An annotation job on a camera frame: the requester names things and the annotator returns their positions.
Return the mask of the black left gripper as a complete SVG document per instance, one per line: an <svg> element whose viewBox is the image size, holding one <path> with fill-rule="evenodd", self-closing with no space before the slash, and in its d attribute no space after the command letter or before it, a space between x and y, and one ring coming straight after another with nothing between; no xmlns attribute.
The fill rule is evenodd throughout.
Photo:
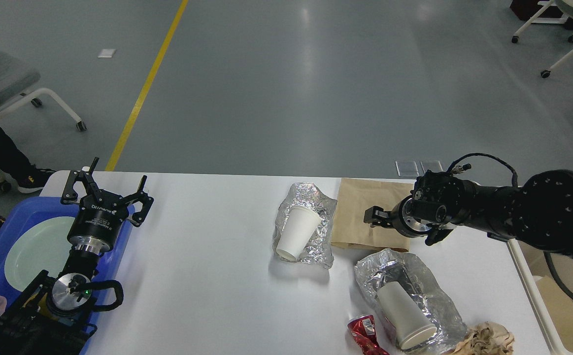
<svg viewBox="0 0 573 355"><path fill-rule="evenodd" d="M100 188L93 173L99 163L94 157L87 169L72 170L60 197L62 205L77 205L78 213L67 233L67 241L77 251L103 255L112 251L124 221L141 227L154 204L154 197L146 192L147 175L143 175L136 192L116 195L109 206L100 206ZM85 194L79 196L74 186L81 184Z"/></svg>

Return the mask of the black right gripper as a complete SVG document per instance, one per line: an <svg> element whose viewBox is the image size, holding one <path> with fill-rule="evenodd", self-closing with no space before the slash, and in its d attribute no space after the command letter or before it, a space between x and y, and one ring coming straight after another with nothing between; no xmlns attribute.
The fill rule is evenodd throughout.
<svg viewBox="0 0 573 355"><path fill-rule="evenodd" d="M415 201L408 196L392 211L377 205L365 210L364 223L371 228L394 228L408 238L426 237L425 245L432 246L444 240L455 227L435 227L439 223L439 203Z"/></svg>

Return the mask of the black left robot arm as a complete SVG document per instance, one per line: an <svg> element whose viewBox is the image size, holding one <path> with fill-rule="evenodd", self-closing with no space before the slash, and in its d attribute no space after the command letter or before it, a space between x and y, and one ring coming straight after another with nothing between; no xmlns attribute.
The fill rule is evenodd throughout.
<svg viewBox="0 0 573 355"><path fill-rule="evenodd" d="M78 355L97 332L91 317L122 305L122 285L110 271L114 247L124 227L142 225L154 199L147 176L127 196L99 188L98 161L68 174L60 202L78 212L66 236L67 260L55 277L41 270L0 316L0 355Z"/></svg>

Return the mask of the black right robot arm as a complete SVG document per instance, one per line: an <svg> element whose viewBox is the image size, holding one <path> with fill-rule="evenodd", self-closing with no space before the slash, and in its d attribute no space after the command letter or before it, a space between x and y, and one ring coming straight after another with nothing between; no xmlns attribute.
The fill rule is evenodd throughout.
<svg viewBox="0 0 573 355"><path fill-rule="evenodd" d="M545 171L520 185L510 164L493 155L488 158L510 171L509 186L460 179L471 164L459 158L445 171L427 170L418 176L408 196L392 210L370 207L363 222L408 238L423 237L428 246L444 240L458 225L485 232L493 240L521 241L543 252L552 278L573 301L552 260L553 254L573 260L573 171Z"/></svg>

